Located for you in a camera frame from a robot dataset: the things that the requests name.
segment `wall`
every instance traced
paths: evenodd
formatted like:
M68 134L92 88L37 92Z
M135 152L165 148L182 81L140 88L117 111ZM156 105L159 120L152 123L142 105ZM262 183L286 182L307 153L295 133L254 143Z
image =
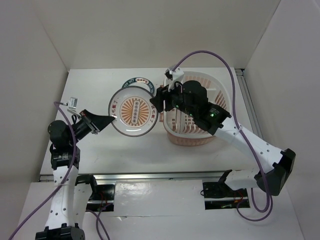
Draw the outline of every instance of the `wall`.
M212 50L244 68L280 0L33 0L69 69L160 68ZM185 67L223 67L207 55Z
M0 233L18 225L38 178L67 71L30 1L0 1Z
M320 208L320 0L282 0L245 70L266 140L296 151L287 188L306 240Z

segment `cable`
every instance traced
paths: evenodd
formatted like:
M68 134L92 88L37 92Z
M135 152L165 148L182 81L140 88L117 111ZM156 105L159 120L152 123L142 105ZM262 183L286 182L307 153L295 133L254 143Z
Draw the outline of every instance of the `cable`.
M107 232L107 230L106 230L106 228L105 228L105 225L103 224L103 222L102 222L101 219L100 219L100 214L101 214L101 212L102 212L103 210L105 210L109 205L111 205L111 203L108 204L108 205L106 205L106 206L104 206L103 208L101 208L101 210L99 211L99 214L98 214L98 215L97 215L94 211L91 211L91 210L89 210L89 209L85 210L87 213L92 213L92 214L96 217L95 228L96 228L96 232L97 232L98 235L99 235L100 240L104 240L104 239L103 239L103 237L102 237L102 235L101 235L101 233L100 233L100 231L99 231L98 222L101 224L102 229L103 229L103 231L104 231L104 234L106 235L106 237L108 238L108 240L110 240L110 237L109 237L109 234L108 234L108 232Z
M194 54L200 54L200 53L203 53L203 54L209 54L209 55L212 55L216 58L218 58L221 62L223 62L223 64L225 65L225 67L227 68L229 74L230 74L230 77L231 77L231 84L232 84L232 115L233 115L233 118L234 118L234 123L237 127L237 129L239 130L240 126L239 126L239 123L238 123L238 119L237 119L237 114L236 114L236 84L235 84L235 79L234 79L234 75L232 74L232 71L231 71L231 68L229 67L228 63L221 57L219 56L218 54L214 53L214 52L211 52L211 51L207 51L207 50L198 50L198 51L193 51L191 53L189 53L188 55L186 55L184 58L182 58L175 66L174 68L172 69L172 71L174 72L177 67L180 66L181 63L183 63L187 58L189 58L190 56L194 55ZM237 204L237 211L238 213L240 214L241 217L243 217L244 219L248 220L248 221L252 221L252 222L258 222L258 221L262 221L264 219L266 219L272 209L273 209L273 200L272 200L272 196L270 195L270 191L269 191L269 186L268 186L268 182L267 182L267 178L266 178L266 174L263 170L263 167L260 163L260 160L258 158L258 155L255 151L255 149L253 148L253 146L251 145L249 139L247 138L247 136L245 135L245 133L242 131L242 130L239 130L240 134L242 135L242 137L244 138L245 142L247 143L248 147L250 148L253 156L254 156L254 159L259 167L259 170L260 170L260 173L261 173L261 176L262 176L262 180L263 180L263 184L264 184L264 188L265 188L265 193L266 193L266 204L265 204L265 208L264 209L259 209L258 206L256 205L256 202L255 202L255 198L254 198L254 191L253 189L251 189L251 196L252 196L252 202L253 202L253 205L254 205L254 208L260 212L260 213L265 213L266 211L268 211L269 207L269 212L262 218L259 218L259 219L250 219L250 218L247 218L245 216L243 216L240 211L239 211L239 205L241 202L239 202Z
M56 187L56 189L39 205L37 206L20 224L19 226L13 231L13 233L11 234L11 236L9 237L8 240L12 240L14 238L14 236L17 234L17 232L22 228L22 226L40 209L42 208L43 205L45 205L62 187L62 185L66 182L67 177L71 171L71 167L74 165L75 162L75 158L76 158L76 152L77 152L77 146L76 146L76 135L75 132L72 128L72 125L70 123L70 121L68 120L68 117L66 116L66 114L62 111L62 109L59 107L59 105L63 105L62 102L57 102L55 101L54 106L57 108L57 110L62 114L63 118L65 119L66 123L69 126L69 129L71 131L71 135L72 135L72 142L73 142L73 153L72 153L72 159L70 162L70 167L68 168L68 171L66 172L64 178L62 179L60 185L58 185Z

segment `plate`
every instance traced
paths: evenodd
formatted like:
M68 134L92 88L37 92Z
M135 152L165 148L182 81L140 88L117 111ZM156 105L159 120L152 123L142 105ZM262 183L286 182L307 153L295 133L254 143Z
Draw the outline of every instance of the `plate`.
M127 86L118 90L111 98L108 108L110 116L116 117L111 123L121 134L140 137L156 125L158 111L150 103L153 95L139 86Z

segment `purple cable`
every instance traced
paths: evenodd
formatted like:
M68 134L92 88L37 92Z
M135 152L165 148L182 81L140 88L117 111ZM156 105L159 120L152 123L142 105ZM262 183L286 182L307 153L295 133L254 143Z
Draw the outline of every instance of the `purple cable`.
M72 153L72 159L71 159L71 163L70 166L74 165L75 162L75 158L76 158L76 152L77 152L77 147L76 147L76 135L75 132L72 128L72 125L70 123L70 121L68 120L68 117L66 116L66 114L61 110L61 108L59 107L59 105L61 105L61 102L54 102L54 106L58 109L58 111L62 114L63 118L65 119L66 123L69 126L69 129L71 131L71 135L72 135L72 141L73 141L73 153ZM68 171L66 172L64 178L62 179L60 185L58 185L56 187L56 189L39 205L35 208L35 210L33 210L21 223L20 225L13 231L13 233L11 234L11 236L9 237L8 240L12 240L14 238L14 236L17 234L17 232L22 228L22 226L40 209L42 208L43 205L45 205L62 187L62 185L66 182L67 177L69 175L71 171L71 167L68 168Z
M184 58L182 58L175 66L174 68L172 69L172 71L175 71L177 69L177 67L180 66L181 63L183 63L187 58L189 58L190 56L194 55L194 54L200 54L200 53L203 53L203 54L209 54L209 55L212 55L216 58L218 58L221 62L223 62L223 64L226 66L229 74L230 74L230 77L231 77L231 83L232 83L232 115L233 115L233 118L234 118L234 123L236 125L236 127L239 129L240 126L239 126L239 123L238 123L238 119L237 119L237 114L236 114L236 84L235 84L235 79L234 79L234 75L232 74L232 71L231 71L231 68L229 67L228 63L221 57L219 56L218 54L214 53L214 52L211 52L211 51L207 51L207 50L198 50L198 51L193 51L191 53L189 53L188 55L186 55ZM247 143L248 147L250 148L253 156L254 156L254 159L259 167L259 170L261 172L261 176L262 176L262 180L263 180L263 184L264 184L264 187L265 187L265 193L266 193L266 205L265 205L265 208L264 209L259 209L256 202L255 202L255 198L254 198L254 191L253 189L251 188L251 196L252 196L252 203L254 205L254 208L260 212L260 213L265 213L269 207L270 207L270 210L269 212L262 218L259 218L259 219L250 219L250 218L247 218L245 216L243 216L240 211L239 211L239 205L240 203L242 203L243 201L239 202L236 206L236 209L238 211L238 213L240 214L241 217L243 217L244 219L248 220L248 221L252 221L252 222L258 222L258 221L262 221L264 219L266 219L272 209L273 209L273 200L272 200L272 196L270 195L270 191L269 191L269 186L268 186L268 182L267 182L267 178L266 178L266 174L263 170L263 167L259 161L259 158L258 158L258 155L255 151L255 149L253 148L253 146L251 145L249 139L247 138L247 136L245 135L245 133L242 131L242 130L239 130L239 132L241 133L242 137L244 138L245 142Z
M104 231L104 234L106 235L106 237L108 238L108 240L110 240L110 237L109 237L109 234L108 234L108 232L107 232L107 230L106 230L106 228L105 228L105 225L103 224L103 222L102 222L101 219L100 219L100 214L101 214L101 212L102 212L104 209L106 209L106 207L108 207L109 205L110 205L110 204L104 206L104 207L100 210L100 212L99 212L98 215L97 215L94 211L91 211L91 210L89 210L89 209L85 210L87 213L92 213L92 214L96 217L95 228L96 228L96 232L97 232L98 235L99 235L100 240L104 240L104 239L103 239L103 237L102 237L102 235L101 235L101 233L100 233L100 231L99 231L98 222L101 224L101 226L102 226L102 228L103 228L103 231Z

